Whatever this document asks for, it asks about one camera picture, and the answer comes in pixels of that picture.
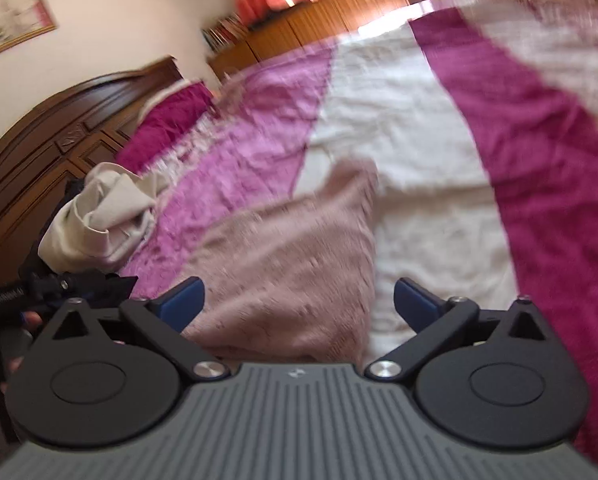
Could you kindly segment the left hand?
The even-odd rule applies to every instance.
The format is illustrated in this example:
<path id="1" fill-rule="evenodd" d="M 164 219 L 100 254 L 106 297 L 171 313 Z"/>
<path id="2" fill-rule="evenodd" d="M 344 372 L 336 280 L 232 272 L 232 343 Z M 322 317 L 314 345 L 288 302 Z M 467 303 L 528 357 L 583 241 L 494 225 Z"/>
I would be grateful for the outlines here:
<path id="1" fill-rule="evenodd" d="M 37 312 L 25 312 L 22 314 L 24 325 L 14 330 L 7 330 L 0 333 L 0 357 L 1 368 L 4 371 L 4 381 L 0 382 L 0 390 L 5 392 L 6 383 L 15 373 L 15 370 L 22 364 L 22 359 L 30 345 L 32 333 L 42 324 L 42 318 Z"/>

